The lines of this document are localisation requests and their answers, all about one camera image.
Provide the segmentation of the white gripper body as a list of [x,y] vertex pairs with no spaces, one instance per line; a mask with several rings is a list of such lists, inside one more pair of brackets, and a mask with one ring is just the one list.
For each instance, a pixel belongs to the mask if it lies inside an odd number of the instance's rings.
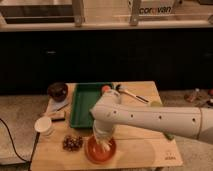
[[115,127],[111,123],[95,120],[93,122],[93,134],[97,143],[109,142],[113,137]]

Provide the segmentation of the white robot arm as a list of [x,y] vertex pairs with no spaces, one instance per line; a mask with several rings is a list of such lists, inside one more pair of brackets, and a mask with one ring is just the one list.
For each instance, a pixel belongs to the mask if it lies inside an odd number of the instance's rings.
[[128,106],[117,91],[108,90],[90,112],[99,139],[112,137],[115,125],[129,125],[213,144],[213,109]]

